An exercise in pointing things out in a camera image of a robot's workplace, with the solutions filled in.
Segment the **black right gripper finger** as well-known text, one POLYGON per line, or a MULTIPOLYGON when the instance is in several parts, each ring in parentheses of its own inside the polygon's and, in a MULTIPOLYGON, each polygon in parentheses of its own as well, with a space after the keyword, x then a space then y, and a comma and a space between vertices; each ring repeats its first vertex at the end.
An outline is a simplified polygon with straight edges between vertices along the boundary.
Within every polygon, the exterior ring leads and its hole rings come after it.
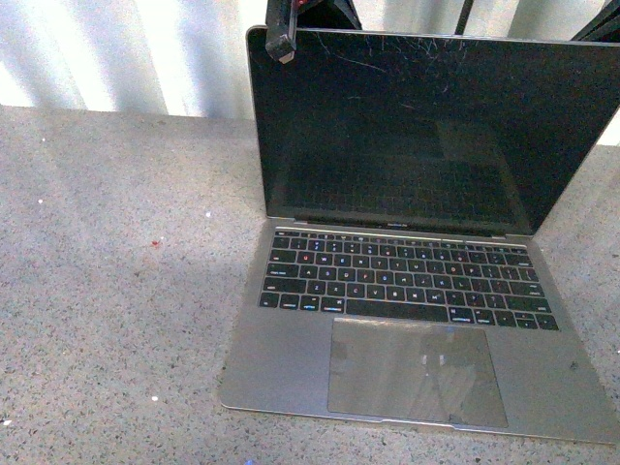
POLYGON ((619 0, 609 1, 601 11, 573 36, 573 41, 619 43, 619 0))

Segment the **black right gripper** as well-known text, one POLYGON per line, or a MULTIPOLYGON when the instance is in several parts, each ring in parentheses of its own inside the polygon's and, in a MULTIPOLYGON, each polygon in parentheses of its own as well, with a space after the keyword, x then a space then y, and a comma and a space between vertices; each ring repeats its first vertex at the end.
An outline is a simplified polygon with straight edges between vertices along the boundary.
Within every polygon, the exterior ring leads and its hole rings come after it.
POLYGON ((302 28, 361 30, 352 0, 268 0, 265 12, 265 50, 275 61, 295 58, 296 23, 302 28))

